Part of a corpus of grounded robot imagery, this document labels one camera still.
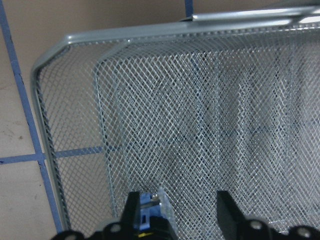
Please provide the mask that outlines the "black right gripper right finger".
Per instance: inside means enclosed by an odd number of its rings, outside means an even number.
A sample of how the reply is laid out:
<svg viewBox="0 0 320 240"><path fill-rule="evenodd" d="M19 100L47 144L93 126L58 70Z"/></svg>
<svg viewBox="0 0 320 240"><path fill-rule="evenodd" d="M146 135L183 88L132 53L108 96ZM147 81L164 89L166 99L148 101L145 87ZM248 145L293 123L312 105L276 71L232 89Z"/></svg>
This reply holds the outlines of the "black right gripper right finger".
<svg viewBox="0 0 320 240"><path fill-rule="evenodd" d="M246 217L226 190L216 193L217 224L225 240L241 240Z"/></svg>

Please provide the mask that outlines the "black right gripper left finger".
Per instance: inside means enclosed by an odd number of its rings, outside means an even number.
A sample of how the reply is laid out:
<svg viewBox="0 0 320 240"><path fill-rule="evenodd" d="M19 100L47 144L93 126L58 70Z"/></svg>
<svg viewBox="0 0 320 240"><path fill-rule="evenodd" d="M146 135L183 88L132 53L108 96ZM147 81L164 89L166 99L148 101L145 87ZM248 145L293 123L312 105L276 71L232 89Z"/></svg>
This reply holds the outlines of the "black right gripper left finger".
<svg viewBox="0 0 320 240"><path fill-rule="evenodd" d="M138 191L129 192L120 218L120 222L128 229L137 232L140 228L141 203Z"/></svg>

